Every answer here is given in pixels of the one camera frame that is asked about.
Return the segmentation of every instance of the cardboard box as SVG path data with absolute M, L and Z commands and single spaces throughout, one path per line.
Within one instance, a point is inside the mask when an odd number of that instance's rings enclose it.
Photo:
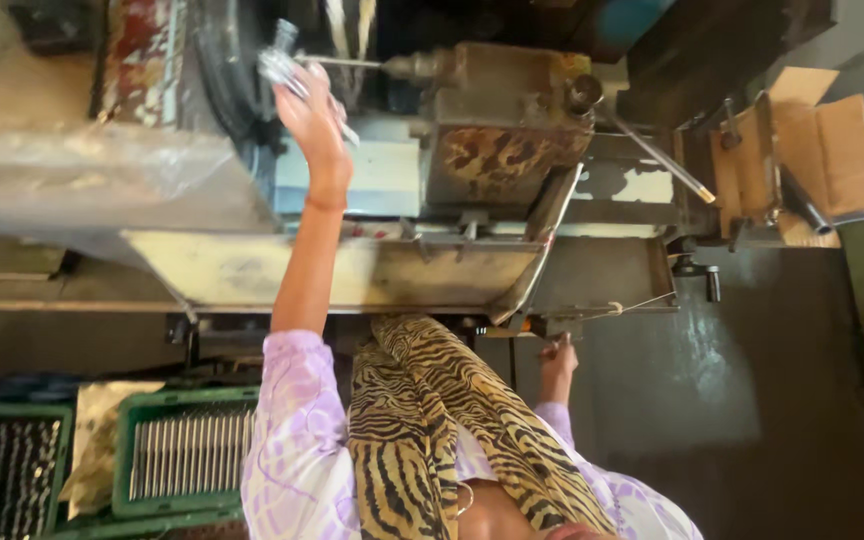
M 864 211 L 864 96 L 818 104 L 837 76 L 827 69 L 788 67 L 769 90 L 775 157 L 829 217 Z M 724 239 L 737 217 L 762 224 L 773 201 L 755 111 L 738 114 L 736 124 L 742 143 L 735 148 L 722 148 L 722 131 L 711 137 Z M 726 130 L 724 123 L 721 129 Z M 787 211 L 778 229 L 789 246 L 841 246 L 836 232 L 818 236 Z

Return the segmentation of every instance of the green plastic crate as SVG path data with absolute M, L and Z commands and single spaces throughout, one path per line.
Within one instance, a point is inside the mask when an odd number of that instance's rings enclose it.
M 134 485 L 133 469 L 137 459 L 137 425 L 176 418 L 190 411 L 214 408 L 216 411 L 254 411 L 258 404 L 258 386 L 240 388 L 217 388 L 205 390 L 162 391 L 152 394 L 137 394 L 124 399 L 119 404 L 118 440 L 115 455 L 115 480 L 112 490 L 112 512 L 119 517 L 155 516 L 193 510 L 233 509 L 241 507 L 239 490 L 211 491 L 193 494 L 158 494 L 151 497 L 131 497 Z M 145 463 L 143 455 L 138 456 L 140 464 Z M 239 469 L 244 457 L 239 455 Z M 234 469 L 234 461 L 227 470 Z M 139 478 L 145 476 L 144 470 L 138 471 Z
M 106 540 L 162 538 L 162 535 L 179 529 L 203 525 L 242 521 L 242 508 L 202 510 L 168 516 L 121 519 L 114 516 L 94 518 L 80 516 L 68 521 L 59 530 L 39 537 L 37 540 Z
M 42 419 L 49 419 L 59 423 L 55 438 L 53 476 L 48 482 L 51 487 L 41 534 L 53 532 L 59 518 L 59 492 L 62 491 L 66 481 L 66 461 L 69 456 L 72 417 L 71 405 L 0 402 L 0 419 L 13 422 L 21 422 L 23 419 L 28 419 L 30 422 L 40 422 Z M 8 502 L 11 505 L 15 503 L 14 500 Z

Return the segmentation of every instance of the tiger striped scarf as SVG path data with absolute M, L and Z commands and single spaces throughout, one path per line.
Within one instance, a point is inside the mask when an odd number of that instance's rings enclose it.
M 615 531 L 546 426 L 445 326 L 424 315 L 371 326 L 374 339 L 355 354 L 347 445 L 363 538 L 458 538 L 456 422 L 537 531 L 564 522 Z

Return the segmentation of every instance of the woman's arm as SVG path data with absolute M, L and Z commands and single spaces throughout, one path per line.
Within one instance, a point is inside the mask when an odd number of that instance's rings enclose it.
M 340 124 L 345 112 L 330 94 L 326 71 L 312 64 L 308 72 L 297 75 L 309 88 L 309 98 L 303 101 L 277 84 L 275 105 L 305 154 L 309 191 L 292 256 L 275 297 L 270 330 L 307 330 L 321 335 L 329 313 L 335 252 L 353 163 L 342 141 Z
M 572 422 L 569 415 L 569 396 L 572 389 L 572 372 L 579 366 L 579 358 L 572 345 L 572 336 L 563 333 L 539 353 L 541 382 L 538 389 L 536 416 L 548 423 L 553 430 L 575 449 L 572 438 Z
M 325 72 L 313 66 L 299 77 L 309 100 L 276 87 L 275 104 L 308 161 L 309 195 L 263 346 L 242 509 L 252 538 L 351 538 L 359 529 L 353 460 L 344 446 L 332 352 L 321 334 L 352 164 Z

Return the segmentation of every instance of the metal rod bundle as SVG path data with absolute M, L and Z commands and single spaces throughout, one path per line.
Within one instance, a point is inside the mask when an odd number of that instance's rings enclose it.
M 50 419 L 0 418 L 0 540 L 45 531 L 61 425 Z
M 253 410 L 187 412 L 135 425 L 130 501 L 239 488 Z

